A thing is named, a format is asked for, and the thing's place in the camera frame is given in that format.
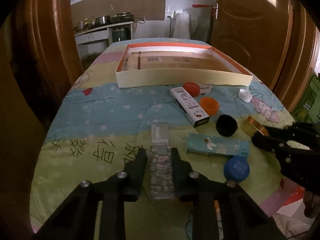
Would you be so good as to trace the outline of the clear patterned rectangular box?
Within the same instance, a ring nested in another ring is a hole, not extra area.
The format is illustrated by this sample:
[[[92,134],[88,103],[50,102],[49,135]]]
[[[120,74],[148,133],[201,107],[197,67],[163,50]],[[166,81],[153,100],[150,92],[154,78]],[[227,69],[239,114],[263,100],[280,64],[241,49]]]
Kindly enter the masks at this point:
[[[166,123],[151,126],[149,158],[150,190],[153,199],[174,198],[169,126]]]

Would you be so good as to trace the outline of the blue bottle cap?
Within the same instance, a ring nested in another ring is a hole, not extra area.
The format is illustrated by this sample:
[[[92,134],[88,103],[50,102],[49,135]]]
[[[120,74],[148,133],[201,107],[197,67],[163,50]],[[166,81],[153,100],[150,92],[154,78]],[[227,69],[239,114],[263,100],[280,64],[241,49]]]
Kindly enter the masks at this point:
[[[234,156],[227,161],[223,168],[226,180],[240,183],[246,180],[250,173],[250,166],[246,158]]]

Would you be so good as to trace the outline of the black round cap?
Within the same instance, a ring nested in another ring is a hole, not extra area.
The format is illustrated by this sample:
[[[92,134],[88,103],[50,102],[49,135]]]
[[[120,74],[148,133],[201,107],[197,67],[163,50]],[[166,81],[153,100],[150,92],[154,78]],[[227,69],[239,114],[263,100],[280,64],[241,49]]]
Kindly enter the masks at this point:
[[[238,123],[232,116],[223,114],[216,121],[216,130],[223,137],[231,137],[238,130]]]

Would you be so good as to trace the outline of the white bottle cap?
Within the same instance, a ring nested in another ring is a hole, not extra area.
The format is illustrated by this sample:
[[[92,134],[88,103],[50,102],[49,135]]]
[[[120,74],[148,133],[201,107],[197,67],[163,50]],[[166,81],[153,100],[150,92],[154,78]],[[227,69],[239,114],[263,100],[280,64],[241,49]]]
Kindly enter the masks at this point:
[[[240,100],[242,100],[243,102],[246,102],[246,103],[251,102],[251,100],[253,98],[252,94],[246,89],[239,89],[238,97]]]

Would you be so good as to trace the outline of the orange bottle cap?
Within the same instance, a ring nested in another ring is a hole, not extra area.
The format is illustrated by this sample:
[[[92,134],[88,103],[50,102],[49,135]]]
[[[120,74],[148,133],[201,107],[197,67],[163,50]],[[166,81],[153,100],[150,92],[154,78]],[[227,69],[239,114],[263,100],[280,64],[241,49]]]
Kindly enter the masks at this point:
[[[216,115],[220,108],[218,101],[208,96],[201,98],[199,104],[209,116]]]

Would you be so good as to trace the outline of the green printed bag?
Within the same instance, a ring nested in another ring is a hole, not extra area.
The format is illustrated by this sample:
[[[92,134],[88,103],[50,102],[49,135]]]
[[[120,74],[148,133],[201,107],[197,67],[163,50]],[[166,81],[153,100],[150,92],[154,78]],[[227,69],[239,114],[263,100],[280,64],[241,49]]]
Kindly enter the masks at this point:
[[[298,122],[319,124],[319,77],[313,75],[296,109],[292,112]]]

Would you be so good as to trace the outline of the teal rectangular box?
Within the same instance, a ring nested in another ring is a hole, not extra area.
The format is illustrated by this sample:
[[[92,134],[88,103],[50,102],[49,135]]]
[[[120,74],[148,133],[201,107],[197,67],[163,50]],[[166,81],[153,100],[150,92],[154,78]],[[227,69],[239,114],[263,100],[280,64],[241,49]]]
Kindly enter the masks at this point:
[[[189,133],[186,138],[186,147],[188,153],[194,154],[249,157],[249,143],[238,139]]]

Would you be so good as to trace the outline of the cartoon patterned quilt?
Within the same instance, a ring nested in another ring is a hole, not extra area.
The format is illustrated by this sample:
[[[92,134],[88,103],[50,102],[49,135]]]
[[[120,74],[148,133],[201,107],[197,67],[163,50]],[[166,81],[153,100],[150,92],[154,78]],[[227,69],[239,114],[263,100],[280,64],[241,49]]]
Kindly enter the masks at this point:
[[[209,179],[224,182],[226,158],[187,154],[189,133],[218,136],[213,117],[194,129],[169,94],[172,86],[119,89],[116,68],[130,43],[182,42],[191,40],[146,38],[114,43],[78,78],[64,98],[42,146],[31,186],[30,219],[36,232],[82,180],[105,181],[135,159],[140,146],[150,147],[151,125],[167,123],[170,145]],[[240,87],[209,86],[204,96],[216,99],[219,114],[236,118],[241,126],[248,115],[261,124],[284,127],[293,118],[277,97],[256,77],[248,88],[253,101],[238,98]],[[233,138],[248,140],[251,172],[241,187],[272,216],[287,201],[303,198],[304,190],[280,174],[277,159],[254,147],[241,128]],[[188,239],[185,225],[190,207],[173,200],[150,199],[149,181],[136,203],[125,203],[127,239]]]

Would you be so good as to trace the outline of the white cartoon rectangular box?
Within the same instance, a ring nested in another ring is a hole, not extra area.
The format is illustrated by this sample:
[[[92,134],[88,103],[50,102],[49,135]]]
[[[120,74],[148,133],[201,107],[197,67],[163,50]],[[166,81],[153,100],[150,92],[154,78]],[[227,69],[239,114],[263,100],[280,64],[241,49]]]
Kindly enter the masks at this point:
[[[193,127],[199,127],[209,122],[210,116],[183,87],[171,88],[169,94]]]

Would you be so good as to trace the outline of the red bottle cap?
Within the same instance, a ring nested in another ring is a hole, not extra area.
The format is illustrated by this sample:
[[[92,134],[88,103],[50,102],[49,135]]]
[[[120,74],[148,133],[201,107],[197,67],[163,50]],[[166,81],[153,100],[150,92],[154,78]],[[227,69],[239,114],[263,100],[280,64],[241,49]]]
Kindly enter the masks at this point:
[[[183,85],[183,88],[192,96],[197,97],[200,94],[200,87],[193,82],[187,82]]]

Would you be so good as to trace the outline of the brown wooden door right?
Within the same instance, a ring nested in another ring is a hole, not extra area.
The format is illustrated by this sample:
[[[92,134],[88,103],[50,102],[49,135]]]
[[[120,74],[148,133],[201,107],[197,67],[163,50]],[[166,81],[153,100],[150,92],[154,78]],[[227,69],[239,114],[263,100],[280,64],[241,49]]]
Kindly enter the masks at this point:
[[[299,0],[215,0],[211,45],[250,70],[291,112],[315,70],[319,31]]]

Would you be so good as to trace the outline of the brown wooden door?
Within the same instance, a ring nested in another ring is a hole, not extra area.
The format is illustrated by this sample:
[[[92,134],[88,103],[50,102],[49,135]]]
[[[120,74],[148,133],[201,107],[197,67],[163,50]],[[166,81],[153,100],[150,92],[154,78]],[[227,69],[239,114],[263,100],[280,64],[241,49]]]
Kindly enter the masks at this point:
[[[291,112],[315,70],[319,31],[299,0],[215,0],[211,45],[250,70]]]
[[[11,16],[11,29],[14,77],[28,106],[48,129],[84,73],[71,0],[20,0]]]

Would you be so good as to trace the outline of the large orange-rimmed cardboard tray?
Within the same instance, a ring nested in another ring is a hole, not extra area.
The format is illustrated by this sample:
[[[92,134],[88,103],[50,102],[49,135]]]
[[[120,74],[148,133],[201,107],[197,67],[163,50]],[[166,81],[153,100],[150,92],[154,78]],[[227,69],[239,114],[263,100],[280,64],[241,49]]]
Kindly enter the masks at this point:
[[[253,75],[208,45],[178,42],[129,44],[116,69],[120,88],[179,85],[186,82],[249,86]]]

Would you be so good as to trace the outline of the white covered standing object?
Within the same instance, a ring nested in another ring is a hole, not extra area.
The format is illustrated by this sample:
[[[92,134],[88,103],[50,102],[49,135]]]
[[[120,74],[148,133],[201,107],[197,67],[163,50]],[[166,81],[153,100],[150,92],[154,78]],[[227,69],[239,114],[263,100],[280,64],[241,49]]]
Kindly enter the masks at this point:
[[[178,13],[173,27],[173,38],[190,39],[190,16],[186,12]]]

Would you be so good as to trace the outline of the white kitchen counter cabinet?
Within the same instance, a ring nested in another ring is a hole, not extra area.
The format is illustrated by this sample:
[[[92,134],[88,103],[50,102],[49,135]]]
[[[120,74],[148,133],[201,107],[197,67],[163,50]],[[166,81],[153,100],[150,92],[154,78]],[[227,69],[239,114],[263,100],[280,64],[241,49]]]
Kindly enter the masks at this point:
[[[112,31],[114,29],[128,27],[130,30],[129,40],[132,40],[133,33],[134,33],[134,30],[133,30],[134,25],[135,25],[135,22],[124,22],[124,23],[103,25],[102,27],[96,27],[94,29],[78,32],[74,35],[78,53],[80,53],[81,51],[87,50],[87,48],[84,48],[84,46],[87,46],[88,44],[91,44],[94,42],[108,41],[108,45],[111,45],[113,43]]]

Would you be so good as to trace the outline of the brown wooden door left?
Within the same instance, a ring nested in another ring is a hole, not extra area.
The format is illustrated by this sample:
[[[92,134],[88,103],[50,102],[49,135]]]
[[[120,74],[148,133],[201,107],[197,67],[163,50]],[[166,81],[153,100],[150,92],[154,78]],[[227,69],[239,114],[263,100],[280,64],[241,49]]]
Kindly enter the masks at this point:
[[[11,16],[11,29],[14,77],[28,106],[48,129],[84,73],[71,0],[20,0]]]

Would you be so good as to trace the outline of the dark green appliance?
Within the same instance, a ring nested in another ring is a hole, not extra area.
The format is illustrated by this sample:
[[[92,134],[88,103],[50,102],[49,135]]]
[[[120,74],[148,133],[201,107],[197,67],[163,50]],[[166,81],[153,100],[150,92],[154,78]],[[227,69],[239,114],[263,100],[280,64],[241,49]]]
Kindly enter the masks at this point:
[[[120,27],[116,29],[112,29],[112,41],[120,42],[127,41],[131,39],[131,32],[127,27]]]

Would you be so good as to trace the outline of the metal cooking pot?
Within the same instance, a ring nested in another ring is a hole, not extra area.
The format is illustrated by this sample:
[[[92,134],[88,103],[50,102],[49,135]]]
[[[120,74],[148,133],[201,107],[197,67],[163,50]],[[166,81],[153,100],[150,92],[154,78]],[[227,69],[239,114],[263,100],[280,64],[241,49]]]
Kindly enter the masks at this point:
[[[100,16],[95,19],[95,22],[97,25],[100,25],[100,26],[108,25],[111,23],[110,18],[111,18],[110,15]]]

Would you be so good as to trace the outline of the black gas stove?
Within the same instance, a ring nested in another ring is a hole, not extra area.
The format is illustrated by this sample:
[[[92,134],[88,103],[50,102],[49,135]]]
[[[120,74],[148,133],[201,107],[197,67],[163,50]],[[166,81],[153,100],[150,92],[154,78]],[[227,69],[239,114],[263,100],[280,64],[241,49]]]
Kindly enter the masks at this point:
[[[122,12],[119,14],[115,14],[110,18],[110,22],[114,23],[124,23],[124,22],[133,22],[135,20],[134,14],[131,12]]]

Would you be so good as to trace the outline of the brown cardboard wall panel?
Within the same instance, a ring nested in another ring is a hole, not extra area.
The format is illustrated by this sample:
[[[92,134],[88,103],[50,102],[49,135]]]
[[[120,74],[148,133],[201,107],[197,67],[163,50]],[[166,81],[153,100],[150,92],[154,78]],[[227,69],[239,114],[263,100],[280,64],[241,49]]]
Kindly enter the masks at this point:
[[[76,27],[85,20],[100,16],[114,16],[130,12],[136,18],[146,21],[165,19],[166,0],[82,0],[71,5],[72,22]]]

